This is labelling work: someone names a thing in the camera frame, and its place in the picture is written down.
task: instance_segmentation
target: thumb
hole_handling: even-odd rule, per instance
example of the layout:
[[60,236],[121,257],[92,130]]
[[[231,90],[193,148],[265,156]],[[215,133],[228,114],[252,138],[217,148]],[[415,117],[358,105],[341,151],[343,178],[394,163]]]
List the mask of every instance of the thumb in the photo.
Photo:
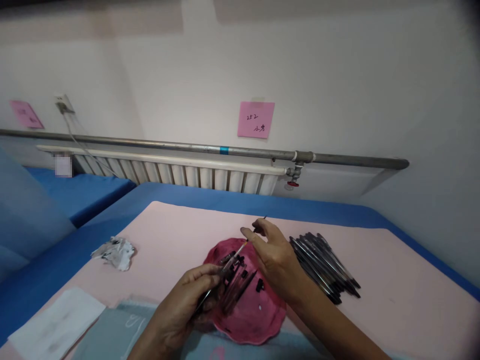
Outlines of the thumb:
[[260,236],[258,236],[248,227],[241,227],[240,231],[243,234],[243,236],[246,237],[248,241],[252,243],[253,247],[255,248],[256,254],[260,258],[260,260],[262,260],[263,262],[269,252],[269,245],[265,241],[263,241],[263,239]]
[[197,280],[191,282],[189,287],[192,289],[194,296],[198,299],[200,295],[213,289],[220,283],[218,275],[202,275]]

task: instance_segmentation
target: pile of pens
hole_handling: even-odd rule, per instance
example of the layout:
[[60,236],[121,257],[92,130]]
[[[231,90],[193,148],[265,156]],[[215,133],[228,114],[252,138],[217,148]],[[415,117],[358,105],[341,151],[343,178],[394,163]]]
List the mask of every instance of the pile of pens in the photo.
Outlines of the pile of pens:
[[232,313],[235,305],[249,287],[250,283],[257,274],[257,270],[247,271],[247,265],[244,262],[245,257],[240,254],[235,256],[235,251],[225,256],[220,265],[226,264],[232,257],[235,257],[234,263],[229,267],[228,273],[224,278],[225,292],[220,299],[219,306],[224,315],[228,316]]
[[335,305],[341,304],[340,294],[344,291],[360,298],[356,289],[359,283],[352,277],[325,238],[311,232],[290,236],[290,244],[303,270],[323,290]]

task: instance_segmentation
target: white radiator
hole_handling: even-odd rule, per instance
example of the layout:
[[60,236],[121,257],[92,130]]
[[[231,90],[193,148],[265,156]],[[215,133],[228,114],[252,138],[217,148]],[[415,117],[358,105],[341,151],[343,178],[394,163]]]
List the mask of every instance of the white radiator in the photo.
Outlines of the white radiator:
[[[85,151],[77,147],[37,145],[48,153],[71,153],[86,174],[113,176]],[[271,195],[277,178],[287,169],[229,161],[211,161],[187,157],[146,155],[131,152],[88,150],[99,162],[120,177],[136,184],[147,182],[183,185],[236,193]]]

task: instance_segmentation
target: right hand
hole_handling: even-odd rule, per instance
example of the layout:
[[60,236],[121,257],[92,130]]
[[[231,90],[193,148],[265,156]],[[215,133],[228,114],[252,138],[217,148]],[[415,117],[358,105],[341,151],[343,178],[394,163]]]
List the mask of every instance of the right hand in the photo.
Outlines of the right hand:
[[255,248],[261,273],[278,296],[287,303],[293,301],[298,296],[301,280],[307,275],[300,266],[292,246],[280,229],[270,221],[258,218],[252,225],[255,232],[268,239],[268,242],[265,242],[247,227],[240,229]]

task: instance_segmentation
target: bed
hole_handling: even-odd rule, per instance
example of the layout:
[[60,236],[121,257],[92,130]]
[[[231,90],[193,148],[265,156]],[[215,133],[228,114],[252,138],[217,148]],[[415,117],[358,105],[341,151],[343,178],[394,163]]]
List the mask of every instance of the bed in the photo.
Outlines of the bed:
[[90,260],[93,250],[110,236],[121,232],[153,201],[236,214],[265,214],[272,218],[311,223],[388,229],[480,301],[478,288],[368,207],[147,182],[0,283],[0,345]]
[[78,174],[56,177],[52,169],[26,167],[77,228],[136,187],[129,179]]

